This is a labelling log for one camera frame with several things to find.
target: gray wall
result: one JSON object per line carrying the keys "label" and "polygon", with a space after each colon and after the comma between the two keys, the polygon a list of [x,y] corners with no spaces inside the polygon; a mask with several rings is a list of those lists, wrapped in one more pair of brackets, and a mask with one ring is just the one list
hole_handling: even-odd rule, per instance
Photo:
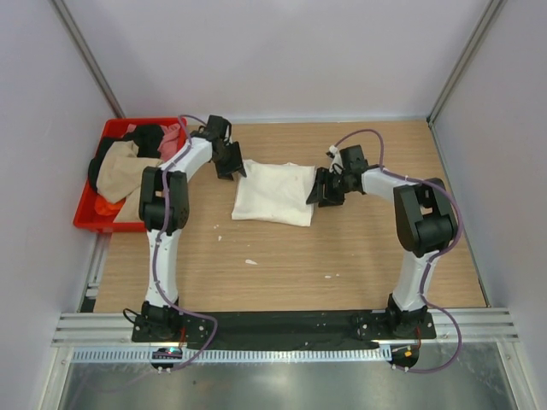
{"label": "gray wall", "polygon": [[93,236],[72,227],[107,103],[45,0],[0,12],[0,408],[35,408]]}
{"label": "gray wall", "polygon": [[128,116],[421,116],[487,0],[67,0]]}
{"label": "gray wall", "polygon": [[547,383],[547,3],[509,0],[438,123],[481,277]]}

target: wire connector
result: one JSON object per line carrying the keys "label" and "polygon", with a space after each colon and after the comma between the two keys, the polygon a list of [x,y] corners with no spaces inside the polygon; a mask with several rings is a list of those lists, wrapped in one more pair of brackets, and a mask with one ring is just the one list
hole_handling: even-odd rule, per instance
{"label": "wire connector", "polygon": [[326,156],[333,159],[336,156],[337,153],[338,153],[338,148],[335,147],[334,145],[331,145],[328,148],[328,151],[326,152]]}

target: folded white cloth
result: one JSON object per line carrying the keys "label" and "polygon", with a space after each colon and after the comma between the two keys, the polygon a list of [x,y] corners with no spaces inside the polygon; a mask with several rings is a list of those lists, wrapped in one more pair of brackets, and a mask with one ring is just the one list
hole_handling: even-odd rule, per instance
{"label": "folded white cloth", "polygon": [[233,220],[266,220],[309,226],[313,205],[306,205],[315,179],[314,167],[269,165],[244,160],[247,178],[239,178]]}

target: black mounting plate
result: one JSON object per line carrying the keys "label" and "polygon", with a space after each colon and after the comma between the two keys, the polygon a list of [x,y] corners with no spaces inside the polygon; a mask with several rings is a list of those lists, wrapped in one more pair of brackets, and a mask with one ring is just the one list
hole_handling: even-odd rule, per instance
{"label": "black mounting plate", "polygon": [[[378,341],[401,339],[388,328],[384,311],[344,310],[307,312],[222,312],[214,316],[218,330],[208,349],[213,350],[358,350],[376,349]],[[210,321],[183,317],[185,340],[199,349],[213,330]],[[421,339],[437,334],[431,314],[420,325]]]}

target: metal post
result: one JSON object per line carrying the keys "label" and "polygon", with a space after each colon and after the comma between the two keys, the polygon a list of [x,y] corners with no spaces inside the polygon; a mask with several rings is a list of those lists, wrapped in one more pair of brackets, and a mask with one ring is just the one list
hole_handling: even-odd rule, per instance
{"label": "metal post", "polygon": [[70,14],[70,11],[68,10],[64,0],[50,0],[50,3],[53,9],[56,11],[57,15],[59,16],[59,20],[61,20],[61,23],[67,29],[68,35],[74,41],[74,45],[82,56],[82,59],[84,60],[87,68],[89,68],[91,75],[97,82],[97,85],[103,93],[104,98],[106,98],[106,101],[109,103],[112,111],[114,111],[115,116],[118,118],[125,118],[125,114],[123,112],[123,109],[121,109],[120,103],[118,102],[114,92],[110,88],[109,82],[104,77],[103,71],[97,64],[97,60],[95,60],[93,53],[91,53],[91,50],[87,45],[84,36],[80,32],[78,25]]}
{"label": "metal post", "polygon": [[479,24],[475,27],[471,38],[463,49],[462,55],[458,59],[458,63],[452,69],[452,73],[450,73],[449,78],[444,84],[443,90],[438,96],[435,105],[433,105],[432,112],[427,117],[427,123],[430,127],[438,118],[438,115],[448,101],[452,91],[456,87],[456,84],[460,81],[463,73],[465,73],[465,70],[468,68],[469,63],[473,60],[473,57],[484,41],[486,34],[491,29],[492,24],[496,20],[499,12],[506,2],[507,0],[491,0],[488,3],[488,6],[486,6],[485,12],[479,20]]}

